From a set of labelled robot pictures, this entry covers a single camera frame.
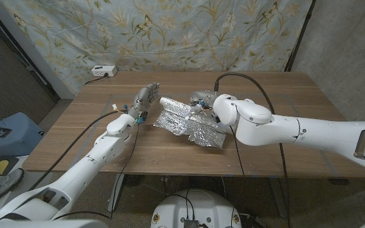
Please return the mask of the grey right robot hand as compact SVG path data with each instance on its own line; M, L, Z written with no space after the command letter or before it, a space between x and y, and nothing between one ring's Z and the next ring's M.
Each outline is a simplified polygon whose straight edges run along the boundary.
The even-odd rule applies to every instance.
M219 92L215 91L194 91L189 99L191 107L188 115L184 118L189 120L190 117L198 115L202 110L212 110L215 100L220 96Z

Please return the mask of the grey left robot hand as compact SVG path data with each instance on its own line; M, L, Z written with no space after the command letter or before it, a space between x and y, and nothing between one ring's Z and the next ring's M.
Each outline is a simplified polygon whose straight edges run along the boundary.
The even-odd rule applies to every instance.
M148 111L152 102L159 96L159 87L160 83L158 82L144 86L136 94L133 103L128 108L127 114L136 120L141 112Z

